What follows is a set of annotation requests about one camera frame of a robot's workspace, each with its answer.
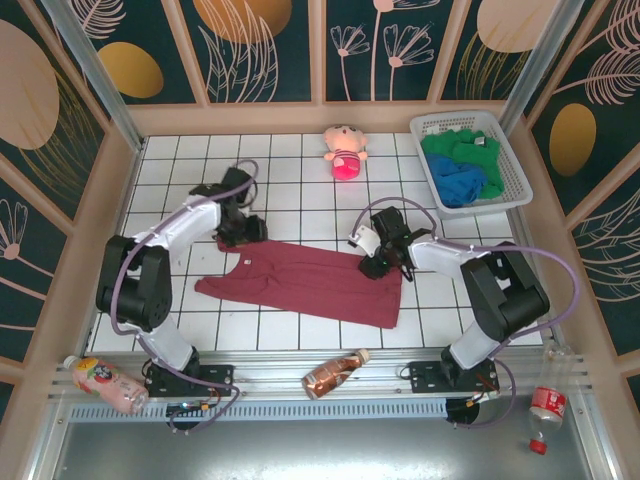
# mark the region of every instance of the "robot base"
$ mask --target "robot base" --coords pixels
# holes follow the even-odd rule
[[[491,360],[485,360],[471,370],[462,370],[455,386],[447,379],[440,361],[411,362],[408,367],[413,393],[469,393],[471,396],[477,392],[500,390],[496,366]]]
[[[233,384],[233,365],[200,365],[196,378],[205,382]],[[176,377],[170,371],[156,364],[149,365],[145,375],[145,386],[149,397],[205,397],[212,396],[209,388],[196,385]],[[231,389],[216,389],[221,397],[231,396]]]

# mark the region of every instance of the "pink bottle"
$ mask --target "pink bottle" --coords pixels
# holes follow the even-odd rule
[[[78,358],[71,355],[65,359],[64,366],[72,370],[76,387],[87,393],[100,395],[120,413],[138,413],[149,399],[146,388],[98,358]]]

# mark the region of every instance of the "plastic bottle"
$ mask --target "plastic bottle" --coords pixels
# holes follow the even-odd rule
[[[65,359],[64,366],[73,372],[76,387],[87,393],[100,395],[120,413],[138,413],[149,399],[146,388],[98,358],[78,358],[72,355]]]
[[[533,432],[529,448],[540,455],[547,452],[547,438],[562,426],[567,405],[564,392],[575,361],[575,355],[568,346],[560,346],[553,341],[547,344],[542,372],[529,408],[529,424]]]
[[[369,352],[361,349],[354,355],[329,360],[305,375],[302,386],[311,400],[317,400],[342,385],[356,368],[370,359]]]

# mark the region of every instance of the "green cloth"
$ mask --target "green cloth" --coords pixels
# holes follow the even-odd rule
[[[484,146],[473,143],[478,137],[485,137]],[[498,167],[500,142],[487,137],[481,130],[477,132],[469,129],[458,132],[447,130],[439,135],[427,135],[420,144],[425,155],[429,153],[444,155],[451,158],[453,163],[470,163],[482,168],[489,182],[478,198],[495,198],[504,192],[504,183]]]

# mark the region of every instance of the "red bottle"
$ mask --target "red bottle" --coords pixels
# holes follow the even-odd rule
[[[547,438],[562,426],[567,405],[564,392],[575,361],[575,355],[568,346],[560,346],[553,341],[547,344],[542,372],[529,408],[529,424],[533,432],[529,448],[540,455],[547,453]]]

